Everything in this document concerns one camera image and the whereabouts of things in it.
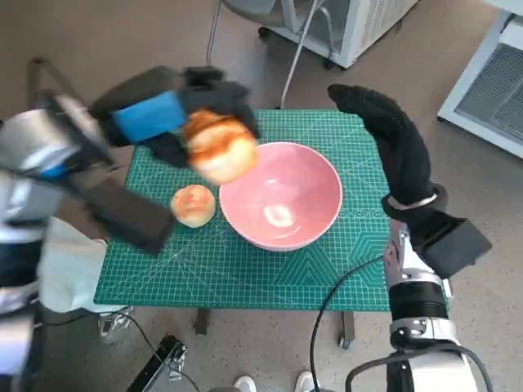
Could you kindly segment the black left hand blue tape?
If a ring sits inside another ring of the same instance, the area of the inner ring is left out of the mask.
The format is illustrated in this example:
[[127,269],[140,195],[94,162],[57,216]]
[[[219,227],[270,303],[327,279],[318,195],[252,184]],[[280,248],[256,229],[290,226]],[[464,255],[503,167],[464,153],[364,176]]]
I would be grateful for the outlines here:
[[245,86],[227,81],[216,67],[177,72],[159,65],[109,89],[90,105],[89,114],[113,146],[144,145],[155,158],[183,168],[189,155],[177,130],[201,109],[236,118],[260,136],[247,97]]

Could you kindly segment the black gloved right hand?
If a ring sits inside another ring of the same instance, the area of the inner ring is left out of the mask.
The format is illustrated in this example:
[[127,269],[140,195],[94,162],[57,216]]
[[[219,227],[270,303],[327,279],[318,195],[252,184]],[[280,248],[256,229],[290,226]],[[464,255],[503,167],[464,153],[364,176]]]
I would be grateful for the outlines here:
[[389,96],[361,86],[332,84],[328,94],[337,109],[361,118],[374,138],[391,196],[404,206],[434,194],[431,162],[418,128]]

